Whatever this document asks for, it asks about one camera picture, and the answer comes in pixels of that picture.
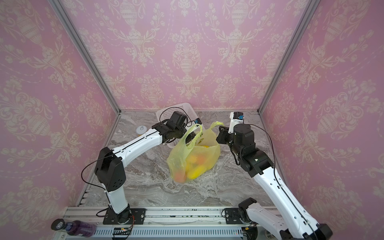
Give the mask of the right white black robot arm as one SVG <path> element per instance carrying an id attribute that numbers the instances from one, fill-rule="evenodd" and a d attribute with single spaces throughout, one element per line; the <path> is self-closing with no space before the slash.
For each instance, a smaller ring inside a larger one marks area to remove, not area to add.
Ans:
<path id="1" fill-rule="evenodd" d="M 220 127 L 217 142 L 229 146 L 238 165 L 263 188 L 280 213 L 277 216 L 249 198 L 239 204 L 245 223 L 261 225 L 278 240 L 329 240 L 332 237 L 331 228 L 320 224 L 305 210 L 281 179 L 269 156 L 256 147 L 250 125 Z"/>

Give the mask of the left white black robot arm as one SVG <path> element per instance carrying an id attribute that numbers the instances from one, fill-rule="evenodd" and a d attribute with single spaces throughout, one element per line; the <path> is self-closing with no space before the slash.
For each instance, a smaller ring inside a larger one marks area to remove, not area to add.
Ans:
<path id="1" fill-rule="evenodd" d="M 113 213 L 118 217 L 131 214 L 124 193 L 124 183 L 127 179 L 125 168 L 148 150 L 185 137 L 187 124 L 191 121 L 186 113 L 175 111 L 170 118 L 154 124 L 132 141 L 114 149 L 105 147 L 100 150 L 94 173 L 102 184 L 109 201 L 109 209 Z"/>

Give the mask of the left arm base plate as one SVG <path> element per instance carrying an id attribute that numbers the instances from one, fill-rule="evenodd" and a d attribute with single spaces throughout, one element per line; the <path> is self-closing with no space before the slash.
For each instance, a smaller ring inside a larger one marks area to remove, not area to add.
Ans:
<path id="1" fill-rule="evenodd" d="M 103 220 L 104 225 L 143 225 L 146 217 L 146 209 L 128 207 L 120 214 L 116 214 L 112 207 L 109 207 Z"/>

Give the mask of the yellow-green plastic bag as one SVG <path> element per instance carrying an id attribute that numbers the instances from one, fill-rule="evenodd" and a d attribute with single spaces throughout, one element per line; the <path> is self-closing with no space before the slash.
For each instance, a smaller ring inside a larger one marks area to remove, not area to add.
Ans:
<path id="1" fill-rule="evenodd" d="M 215 166 L 221 147 L 213 129 L 223 125 L 222 122 L 214 122 L 204 130 L 202 125 L 194 124 L 187 130 L 167 159 L 174 182 L 190 182 Z"/>

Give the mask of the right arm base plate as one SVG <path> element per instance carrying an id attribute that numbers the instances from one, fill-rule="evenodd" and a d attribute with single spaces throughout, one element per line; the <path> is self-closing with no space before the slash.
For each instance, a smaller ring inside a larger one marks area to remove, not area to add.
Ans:
<path id="1" fill-rule="evenodd" d="M 255 203 L 257 203 L 255 199 L 248 198 L 239 203 L 237 208 L 224 208 L 221 215 L 225 218 L 227 225 L 252 224 L 253 222 L 247 214 L 247 209 Z"/>

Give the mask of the white plastic basket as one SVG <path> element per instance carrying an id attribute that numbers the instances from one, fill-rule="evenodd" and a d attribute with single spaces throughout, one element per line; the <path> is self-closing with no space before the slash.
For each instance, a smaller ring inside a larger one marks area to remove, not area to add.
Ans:
<path id="1" fill-rule="evenodd" d="M 184 117 L 183 127 L 188 130 L 193 125 L 201 125 L 203 130 L 205 129 L 200 117 L 197 115 L 191 104 L 181 103 L 170 107 L 163 108 L 156 112 L 156 117 L 159 122 L 168 120 L 171 118 L 174 112 L 181 113 Z"/>

